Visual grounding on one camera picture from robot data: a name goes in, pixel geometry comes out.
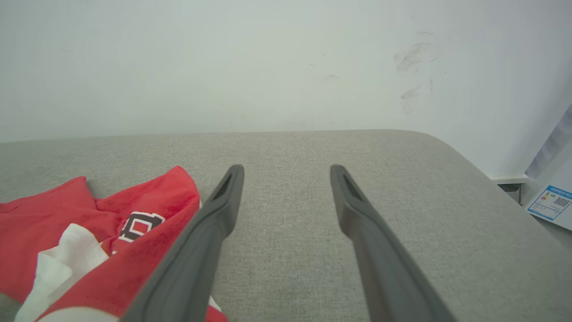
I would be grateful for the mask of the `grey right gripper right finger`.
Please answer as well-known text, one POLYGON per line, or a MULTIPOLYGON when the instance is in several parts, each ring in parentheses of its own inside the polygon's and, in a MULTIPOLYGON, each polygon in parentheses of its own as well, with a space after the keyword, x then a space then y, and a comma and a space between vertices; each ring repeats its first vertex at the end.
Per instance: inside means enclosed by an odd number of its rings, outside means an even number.
POLYGON ((455 318, 392 229, 342 165, 330 182, 339 225, 353 245, 372 322, 454 322, 455 318))

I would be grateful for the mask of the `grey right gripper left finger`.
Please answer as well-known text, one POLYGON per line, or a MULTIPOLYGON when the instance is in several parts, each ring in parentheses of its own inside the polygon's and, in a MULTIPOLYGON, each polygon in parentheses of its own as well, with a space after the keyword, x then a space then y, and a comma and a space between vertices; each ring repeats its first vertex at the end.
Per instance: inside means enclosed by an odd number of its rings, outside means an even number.
POLYGON ((223 241, 233 232, 244 185, 244 167, 229 167, 180 233, 122 322, 204 322, 223 241))

